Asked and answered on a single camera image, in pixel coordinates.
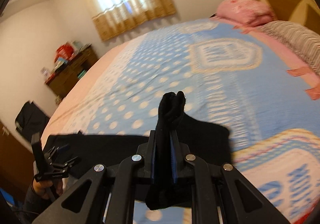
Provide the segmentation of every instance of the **wooden door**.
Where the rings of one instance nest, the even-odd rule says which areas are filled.
[[[0,122],[0,187],[23,202],[33,178],[33,154]]]

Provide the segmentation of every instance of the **metal screw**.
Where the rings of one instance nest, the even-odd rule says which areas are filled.
[[[95,171],[102,171],[104,169],[104,166],[101,164],[95,165],[94,166],[94,170]]]
[[[194,161],[196,159],[196,156],[195,155],[192,155],[192,154],[188,154],[186,155],[186,159],[188,161]]]
[[[134,156],[131,157],[131,159],[133,161],[140,161],[142,159],[142,156],[141,155],[134,155]]]
[[[226,171],[231,171],[233,169],[233,166],[231,164],[224,164],[223,169]]]

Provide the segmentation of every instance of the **pink pillow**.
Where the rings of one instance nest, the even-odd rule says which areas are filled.
[[[217,16],[233,19],[245,25],[263,15],[275,18],[273,10],[268,5],[256,0],[226,0],[217,9]]]
[[[271,17],[270,15],[257,16],[256,19],[249,24],[249,27],[264,25],[272,21],[273,17]]]

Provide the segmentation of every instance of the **black bag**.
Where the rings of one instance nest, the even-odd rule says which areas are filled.
[[[49,120],[50,118],[37,105],[28,101],[16,117],[16,130],[31,143],[32,135],[38,132],[42,135]]]

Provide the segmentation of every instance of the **cable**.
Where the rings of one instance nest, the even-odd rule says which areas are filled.
[[[16,211],[13,211],[13,212],[14,213],[16,213],[16,212],[24,212],[24,213],[32,213],[32,214],[40,215],[39,213],[36,213],[36,212],[23,211],[23,210],[16,210]]]

